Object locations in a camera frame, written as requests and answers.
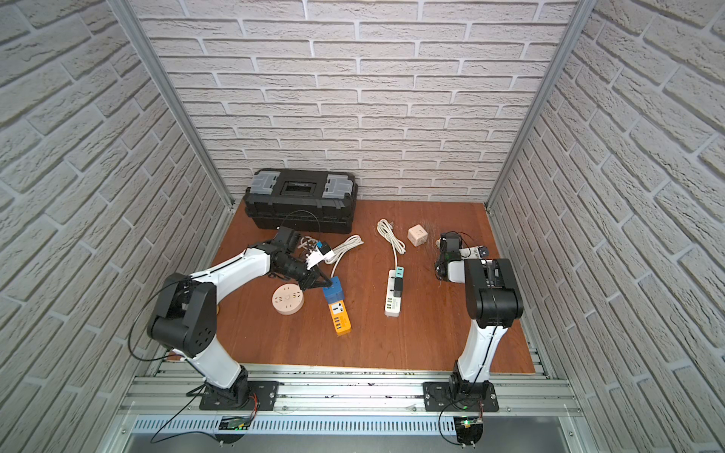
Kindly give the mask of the dark blue adapter plug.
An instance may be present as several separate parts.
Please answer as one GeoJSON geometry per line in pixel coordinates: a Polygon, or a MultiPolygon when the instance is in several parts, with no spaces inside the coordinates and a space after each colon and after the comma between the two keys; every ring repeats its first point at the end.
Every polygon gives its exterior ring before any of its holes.
{"type": "Polygon", "coordinates": [[[327,303],[332,305],[345,299],[344,290],[340,278],[335,276],[330,279],[332,285],[323,289],[327,303]]]}

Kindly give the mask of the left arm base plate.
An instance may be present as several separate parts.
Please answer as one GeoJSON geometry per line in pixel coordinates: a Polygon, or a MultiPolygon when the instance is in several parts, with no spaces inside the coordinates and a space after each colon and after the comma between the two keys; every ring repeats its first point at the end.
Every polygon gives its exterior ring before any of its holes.
{"type": "Polygon", "coordinates": [[[279,390],[278,381],[241,381],[230,389],[204,384],[201,411],[273,411],[279,390]]]}

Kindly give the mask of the orange power strip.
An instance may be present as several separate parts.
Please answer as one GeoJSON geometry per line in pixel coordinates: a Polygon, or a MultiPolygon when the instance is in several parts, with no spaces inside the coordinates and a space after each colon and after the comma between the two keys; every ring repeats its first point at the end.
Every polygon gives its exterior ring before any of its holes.
{"type": "Polygon", "coordinates": [[[329,305],[329,309],[336,334],[342,336],[351,332],[351,322],[345,302],[343,300],[334,302],[329,305]]]}

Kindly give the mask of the black plug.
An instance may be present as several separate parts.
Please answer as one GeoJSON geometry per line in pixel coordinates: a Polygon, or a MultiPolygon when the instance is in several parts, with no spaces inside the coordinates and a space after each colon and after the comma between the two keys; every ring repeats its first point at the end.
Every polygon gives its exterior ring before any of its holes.
{"type": "Polygon", "coordinates": [[[402,277],[394,278],[394,297],[401,298],[403,292],[403,279],[402,277]]]}

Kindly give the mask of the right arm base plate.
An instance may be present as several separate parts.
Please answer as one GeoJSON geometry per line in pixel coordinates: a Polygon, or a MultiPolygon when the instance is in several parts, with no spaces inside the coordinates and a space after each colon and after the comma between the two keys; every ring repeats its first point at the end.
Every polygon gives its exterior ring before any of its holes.
{"type": "Polygon", "coordinates": [[[476,383],[472,389],[460,384],[456,389],[449,382],[428,381],[422,384],[425,410],[440,413],[443,410],[470,411],[470,413],[497,413],[498,395],[490,381],[476,383]]]}

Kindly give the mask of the white power strip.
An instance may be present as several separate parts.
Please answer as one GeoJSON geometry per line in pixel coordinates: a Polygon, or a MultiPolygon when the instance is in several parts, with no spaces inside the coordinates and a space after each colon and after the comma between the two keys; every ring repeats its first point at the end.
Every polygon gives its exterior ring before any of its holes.
{"type": "Polygon", "coordinates": [[[401,298],[394,297],[395,271],[396,269],[389,271],[387,281],[385,315],[389,317],[399,317],[401,311],[401,298]]]}

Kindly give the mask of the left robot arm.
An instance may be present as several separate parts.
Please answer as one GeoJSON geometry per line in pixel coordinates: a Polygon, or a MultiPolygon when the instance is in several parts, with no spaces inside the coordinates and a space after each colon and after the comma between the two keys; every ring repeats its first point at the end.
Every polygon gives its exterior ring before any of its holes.
{"type": "Polygon", "coordinates": [[[217,311],[227,296],[258,277],[296,281],[302,291],[326,288],[332,280],[319,268],[334,255],[317,242],[305,258],[296,250],[300,234],[281,226],[271,240],[255,243],[240,254],[192,275],[175,273],[164,281],[147,322],[147,335],[192,364],[209,387],[236,390],[247,383],[245,368],[217,338],[217,311]]]}

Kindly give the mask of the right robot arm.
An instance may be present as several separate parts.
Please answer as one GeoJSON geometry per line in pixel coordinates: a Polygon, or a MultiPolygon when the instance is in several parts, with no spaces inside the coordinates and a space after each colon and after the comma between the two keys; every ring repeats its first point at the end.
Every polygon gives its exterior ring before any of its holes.
{"type": "Polygon", "coordinates": [[[471,319],[466,346],[450,378],[450,390],[455,398],[481,394],[489,383],[500,341],[523,315],[514,268],[508,259],[491,260],[475,253],[466,256],[462,235],[450,231],[440,237],[435,273],[443,281],[464,284],[471,319]]]}

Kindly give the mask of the round pink power socket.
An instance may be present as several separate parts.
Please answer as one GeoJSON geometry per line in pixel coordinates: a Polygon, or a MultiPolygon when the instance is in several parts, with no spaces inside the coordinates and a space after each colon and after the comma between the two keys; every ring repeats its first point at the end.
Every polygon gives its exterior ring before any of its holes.
{"type": "Polygon", "coordinates": [[[298,313],[304,305],[303,291],[296,283],[281,285],[272,296],[272,305],[281,315],[298,313]]]}

